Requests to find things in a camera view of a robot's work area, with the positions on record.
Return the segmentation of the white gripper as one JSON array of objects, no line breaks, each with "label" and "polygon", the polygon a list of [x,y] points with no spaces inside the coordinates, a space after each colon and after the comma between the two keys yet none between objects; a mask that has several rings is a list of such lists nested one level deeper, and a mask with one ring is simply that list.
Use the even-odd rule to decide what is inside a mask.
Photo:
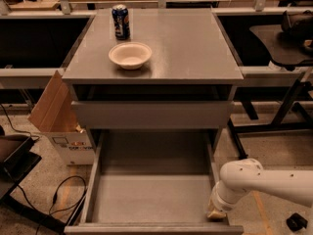
[{"label": "white gripper", "polygon": [[211,220],[220,220],[226,217],[226,212],[231,211],[234,208],[232,204],[224,201],[214,186],[208,203],[207,218]]}]

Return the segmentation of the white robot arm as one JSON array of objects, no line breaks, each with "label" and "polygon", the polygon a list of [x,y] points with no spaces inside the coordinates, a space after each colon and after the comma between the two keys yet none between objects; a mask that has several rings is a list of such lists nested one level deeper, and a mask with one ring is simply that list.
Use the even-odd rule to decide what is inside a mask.
[{"label": "white robot arm", "polygon": [[224,218],[251,191],[263,192],[313,210],[312,170],[264,169],[256,159],[225,163],[208,202],[207,217]]}]

